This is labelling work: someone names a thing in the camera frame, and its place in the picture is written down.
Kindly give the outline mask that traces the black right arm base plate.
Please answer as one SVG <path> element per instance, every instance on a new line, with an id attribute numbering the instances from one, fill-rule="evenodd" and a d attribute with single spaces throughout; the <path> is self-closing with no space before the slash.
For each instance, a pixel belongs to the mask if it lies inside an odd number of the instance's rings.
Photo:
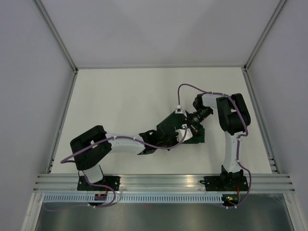
<path id="1" fill-rule="evenodd" d="M 204 176 L 205 190 L 207 192 L 246 192 L 248 182 L 245 176 L 237 179 L 222 180 L 220 176 Z"/>

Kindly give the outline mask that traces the aluminium frame post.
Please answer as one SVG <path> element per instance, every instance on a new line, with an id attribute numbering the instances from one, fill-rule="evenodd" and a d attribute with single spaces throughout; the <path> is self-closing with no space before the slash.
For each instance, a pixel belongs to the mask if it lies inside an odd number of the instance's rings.
<path id="1" fill-rule="evenodd" d="M 69 63 L 69 66 L 71 67 L 71 69 L 73 70 L 74 73 L 76 73 L 78 71 L 77 66 L 75 65 L 71 55 L 69 54 L 69 51 L 67 49 L 67 47 L 65 46 L 57 28 L 55 27 L 52 18 L 50 17 L 43 1 L 41 0 L 33 0 L 32 1 L 36 7 L 36 9 L 38 10 L 38 12 L 40 13 L 43 21 L 45 22 L 48 30 L 51 32 L 51 35 L 53 36 L 53 38 L 56 41 L 57 46 L 59 47 L 63 57 L 66 59 L 66 61 Z"/>
<path id="2" fill-rule="evenodd" d="M 261 49 L 263 43 L 265 42 L 267 36 L 269 35 L 271 29 L 273 28 L 274 24 L 276 23 L 277 19 L 279 18 L 281 12 L 283 11 L 285 5 L 287 4 L 288 0 L 279 0 L 277 6 L 275 7 L 273 13 L 271 14 L 269 20 L 267 21 L 264 29 L 262 30 L 261 35 L 259 36 L 253 50 L 251 51 L 247 61 L 243 65 L 243 70 L 245 72 L 248 71 L 249 67 L 251 66 L 252 62 L 254 61 L 256 55 L 258 54 L 259 50 Z"/>

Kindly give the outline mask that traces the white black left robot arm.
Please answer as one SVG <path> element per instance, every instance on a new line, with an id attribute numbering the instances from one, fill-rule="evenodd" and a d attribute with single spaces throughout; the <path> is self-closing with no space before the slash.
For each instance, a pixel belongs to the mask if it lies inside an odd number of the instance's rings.
<path id="1" fill-rule="evenodd" d="M 157 128 L 134 136 L 116 135 L 97 125 L 70 141 L 77 170 L 82 171 L 88 185 L 96 191 L 105 185 L 99 162 L 112 153 L 152 154 L 157 149 L 169 150 L 178 146 L 183 138 L 172 127 Z"/>

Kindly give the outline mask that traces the aluminium left frame post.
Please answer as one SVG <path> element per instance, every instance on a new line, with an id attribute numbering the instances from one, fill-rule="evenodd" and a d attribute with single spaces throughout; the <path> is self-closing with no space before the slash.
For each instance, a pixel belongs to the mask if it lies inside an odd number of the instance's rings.
<path id="1" fill-rule="evenodd" d="M 59 47 L 63 57 L 66 59 L 66 61 L 69 63 L 69 66 L 71 67 L 71 69 L 73 70 L 74 73 L 76 73 L 78 71 L 77 66 L 75 65 L 71 55 L 69 54 L 69 51 L 67 49 L 67 47 L 65 46 L 57 28 L 55 27 L 52 18 L 50 17 L 43 1 L 41 0 L 33 0 L 32 1 L 36 7 L 36 9 L 38 10 L 38 12 L 40 13 L 43 21 L 45 22 L 48 30 L 51 32 L 51 35 L 53 36 L 53 38 L 56 41 L 57 46 Z"/>

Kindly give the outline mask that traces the aluminium right side rail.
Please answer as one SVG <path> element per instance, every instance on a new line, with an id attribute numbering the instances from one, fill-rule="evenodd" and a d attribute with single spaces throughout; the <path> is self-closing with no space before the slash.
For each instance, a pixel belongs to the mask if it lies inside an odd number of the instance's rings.
<path id="1" fill-rule="evenodd" d="M 246 83 L 246 87 L 249 93 L 249 97 L 251 99 L 252 102 L 252 106 L 256 115 L 256 120 L 258 123 L 258 127 L 260 130 L 260 134 L 265 146 L 265 150 L 269 159 L 269 164 L 271 166 L 271 170 L 273 174 L 281 174 L 280 170 L 279 170 L 279 166 L 277 165 L 277 161 L 276 158 L 274 156 L 274 151 L 273 151 L 273 147 L 271 145 L 271 140 L 270 140 L 270 135 L 265 123 L 265 119 L 264 116 L 262 114 L 261 111 L 261 107 L 257 98 L 257 94 L 255 92 L 255 88 L 253 86 L 253 82 L 250 78 L 250 75 L 248 73 L 248 69 L 246 68 L 246 66 L 243 66 L 241 68 L 242 73 L 243 73 L 243 77 Z"/>

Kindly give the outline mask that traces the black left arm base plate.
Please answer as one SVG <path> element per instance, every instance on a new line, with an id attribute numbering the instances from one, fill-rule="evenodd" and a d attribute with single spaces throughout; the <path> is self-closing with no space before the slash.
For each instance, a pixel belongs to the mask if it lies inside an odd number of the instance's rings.
<path id="1" fill-rule="evenodd" d="M 94 183 L 99 186 L 92 186 L 87 183 L 85 176 L 80 176 L 77 184 L 78 191 L 106 191 L 110 190 L 109 188 L 101 187 L 101 185 L 106 185 L 112 188 L 114 191 L 119 190 L 120 186 L 120 177 L 119 176 L 104 176 L 103 180 Z"/>

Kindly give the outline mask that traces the aluminium front rail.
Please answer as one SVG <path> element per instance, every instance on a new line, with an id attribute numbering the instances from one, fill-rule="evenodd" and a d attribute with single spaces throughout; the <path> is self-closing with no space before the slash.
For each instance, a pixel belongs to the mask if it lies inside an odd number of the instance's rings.
<path id="1" fill-rule="evenodd" d="M 125 193 L 201 193 L 202 174 L 118 174 L 119 190 Z M 78 174 L 39 174 L 33 191 L 71 193 L 77 191 Z M 287 174 L 252 174 L 251 193 L 294 193 Z"/>

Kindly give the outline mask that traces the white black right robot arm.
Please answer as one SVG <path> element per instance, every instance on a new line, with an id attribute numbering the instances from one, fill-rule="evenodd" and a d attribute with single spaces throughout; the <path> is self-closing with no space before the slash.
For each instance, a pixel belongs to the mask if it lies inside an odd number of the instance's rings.
<path id="1" fill-rule="evenodd" d="M 241 162 L 242 140 L 248 136 L 251 117 L 242 94 L 198 94 L 193 102 L 196 112 L 188 117 L 192 125 L 200 124 L 217 109 L 218 120 L 225 134 L 225 158 L 218 176 L 204 176 L 200 181 L 207 192 L 248 191 L 249 184 Z"/>

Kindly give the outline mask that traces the dark green cloth napkin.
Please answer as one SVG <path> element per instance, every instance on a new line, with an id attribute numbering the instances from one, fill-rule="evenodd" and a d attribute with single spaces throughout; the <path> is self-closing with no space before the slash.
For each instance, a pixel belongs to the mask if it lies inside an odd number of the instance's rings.
<path id="1" fill-rule="evenodd" d="M 199 144 L 205 142 L 205 129 L 201 125 L 201 122 L 203 122 L 209 115 L 211 115 L 209 112 L 206 112 L 205 109 L 200 109 L 194 113 L 188 113 L 186 111 L 186 115 L 182 114 L 175 114 L 175 112 L 171 113 L 166 119 L 164 119 L 160 124 L 156 126 L 158 129 L 166 129 L 166 128 L 174 128 L 179 129 L 183 124 L 186 124 L 185 117 L 188 115 L 195 116 L 197 123 L 199 123 L 199 134 L 193 135 L 193 137 L 190 140 L 187 140 L 183 142 L 183 144 Z"/>

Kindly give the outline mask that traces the aluminium right frame post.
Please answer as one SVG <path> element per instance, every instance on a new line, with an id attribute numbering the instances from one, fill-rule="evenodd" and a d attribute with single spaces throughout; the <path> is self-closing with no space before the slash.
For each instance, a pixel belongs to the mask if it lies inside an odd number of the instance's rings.
<path id="1" fill-rule="evenodd" d="M 245 72 L 248 71 L 249 67 L 251 66 L 252 62 L 254 61 L 256 55 L 258 54 L 259 50 L 261 49 L 263 43 L 265 42 L 267 36 L 269 35 L 271 29 L 273 28 L 274 24 L 276 23 L 277 19 L 279 18 L 281 12 L 283 11 L 285 5 L 287 4 L 288 0 L 279 0 L 277 6 L 275 7 L 273 13 L 271 14 L 269 20 L 267 21 L 264 29 L 262 30 L 261 35 L 259 36 L 253 50 L 251 51 L 247 61 L 243 65 L 243 70 Z"/>

